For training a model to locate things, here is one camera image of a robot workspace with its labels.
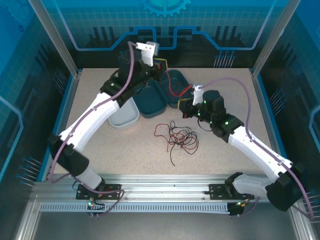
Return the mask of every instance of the speckled tabletop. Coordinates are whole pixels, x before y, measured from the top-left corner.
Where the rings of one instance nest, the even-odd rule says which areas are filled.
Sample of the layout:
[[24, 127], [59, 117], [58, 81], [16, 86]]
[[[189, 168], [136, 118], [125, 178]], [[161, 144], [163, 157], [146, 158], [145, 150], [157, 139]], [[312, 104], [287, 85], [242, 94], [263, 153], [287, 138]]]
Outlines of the speckled tabletop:
[[[249, 128], [261, 141], [270, 146], [261, 109], [247, 68], [177, 68], [190, 83], [205, 84], [220, 77], [235, 77], [247, 86], [252, 101]], [[83, 113], [95, 99], [100, 87], [115, 71], [114, 68], [85, 68], [77, 87], [67, 127]], [[227, 112], [245, 122], [248, 101], [245, 91], [233, 81], [224, 81], [206, 89], [216, 89], [224, 98]], [[169, 124], [173, 120], [177, 126], [189, 126], [199, 137], [199, 148], [193, 155], [175, 147], [170, 162], [167, 142], [155, 137], [155, 127], [159, 123]], [[166, 134], [167, 128], [159, 128]], [[112, 127], [109, 121], [92, 136], [83, 152], [90, 164], [100, 174], [262, 174], [263, 172], [238, 149], [226, 144], [212, 132], [205, 132], [195, 118], [183, 119], [178, 109], [170, 108], [151, 119], [141, 115], [136, 125], [126, 130]], [[54, 173], [65, 173], [57, 166]]]

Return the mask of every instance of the plastic bin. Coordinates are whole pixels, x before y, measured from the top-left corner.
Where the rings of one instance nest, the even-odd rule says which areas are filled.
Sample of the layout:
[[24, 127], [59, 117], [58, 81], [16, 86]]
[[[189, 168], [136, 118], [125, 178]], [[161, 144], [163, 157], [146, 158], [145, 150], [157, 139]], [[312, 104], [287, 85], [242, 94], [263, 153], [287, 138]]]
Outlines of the plastic bin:
[[149, 80], [147, 86], [133, 96], [133, 99], [141, 115], [146, 119], [164, 113], [168, 105], [166, 95], [155, 80]]
[[[170, 82], [171, 82], [171, 90], [174, 92], [176, 95], [179, 95], [182, 93], [182, 91], [189, 85], [188, 81], [184, 77], [184, 75], [178, 71], [178, 70], [170, 70], [168, 71], [169, 76], [170, 76]], [[173, 96], [169, 90], [169, 78], [168, 75], [165, 73], [161, 77], [160, 81], [160, 86], [161, 89], [163, 90], [167, 102], [169, 106], [173, 109], [178, 108], [178, 100], [180, 99], [177, 96]], [[188, 90], [183, 96], [183, 99], [188, 99], [191, 98], [191, 90]]]
[[114, 114], [112, 114], [108, 120], [111, 126], [116, 129], [127, 129], [136, 124], [139, 118], [139, 110], [134, 99], [131, 97], [128, 101]]

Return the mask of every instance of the tangled wire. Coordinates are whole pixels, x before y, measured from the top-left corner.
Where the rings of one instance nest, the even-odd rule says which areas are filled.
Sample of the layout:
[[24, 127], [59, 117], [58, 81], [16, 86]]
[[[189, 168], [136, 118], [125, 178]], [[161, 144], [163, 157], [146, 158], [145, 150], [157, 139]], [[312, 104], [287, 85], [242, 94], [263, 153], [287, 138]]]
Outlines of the tangled wire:
[[[167, 138], [164, 135], [158, 135], [157, 129], [159, 126], [167, 126], [168, 127], [168, 134], [169, 137]], [[176, 166], [174, 162], [172, 161], [172, 150], [176, 145], [180, 146], [181, 149], [183, 149], [187, 154], [192, 155], [198, 150], [199, 146], [199, 139], [197, 137], [197, 134], [192, 131], [192, 129], [188, 126], [179, 127], [176, 126], [176, 123], [174, 121], [170, 122], [170, 125], [165, 123], [160, 123], [155, 127], [154, 130], [154, 136], [155, 137], [163, 137], [166, 142], [166, 151], [169, 152], [169, 145], [172, 145], [170, 149], [170, 161], [173, 166]]]

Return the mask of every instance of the glass panel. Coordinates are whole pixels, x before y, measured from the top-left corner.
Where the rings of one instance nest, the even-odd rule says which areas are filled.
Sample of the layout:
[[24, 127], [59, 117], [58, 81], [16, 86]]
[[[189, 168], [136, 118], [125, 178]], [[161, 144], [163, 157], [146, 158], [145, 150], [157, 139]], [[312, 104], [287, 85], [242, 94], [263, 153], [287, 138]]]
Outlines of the glass panel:
[[250, 68], [287, 0], [43, 3], [78, 68], [116, 68], [128, 40], [160, 43], [172, 67]]
[[0, 238], [7, 240], [39, 173], [70, 73], [28, 1], [0, 1], [0, 36]]
[[[320, 193], [320, 3], [302, 0], [261, 70], [287, 157]], [[319, 215], [319, 208], [314, 209]]]

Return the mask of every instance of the black mounting plate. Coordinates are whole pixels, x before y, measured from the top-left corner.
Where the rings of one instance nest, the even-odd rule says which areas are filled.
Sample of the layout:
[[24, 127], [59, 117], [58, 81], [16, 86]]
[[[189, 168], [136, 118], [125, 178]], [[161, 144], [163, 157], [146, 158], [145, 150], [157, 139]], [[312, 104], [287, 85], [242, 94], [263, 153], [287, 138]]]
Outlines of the black mounting plate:
[[232, 196], [228, 194], [226, 191], [224, 184], [209, 184], [209, 195], [210, 200], [246, 200], [255, 199], [254, 195], [251, 194], [240, 194], [238, 192], [234, 192]]
[[[121, 189], [121, 184], [105, 184], [105, 191], [112, 191]], [[86, 189], [82, 184], [78, 185], [77, 193], [75, 199], [77, 200], [89, 200], [91, 197], [97, 199], [97, 194]], [[104, 194], [99, 197], [99, 200], [118, 200], [120, 197], [120, 192], [114, 192], [109, 194]]]

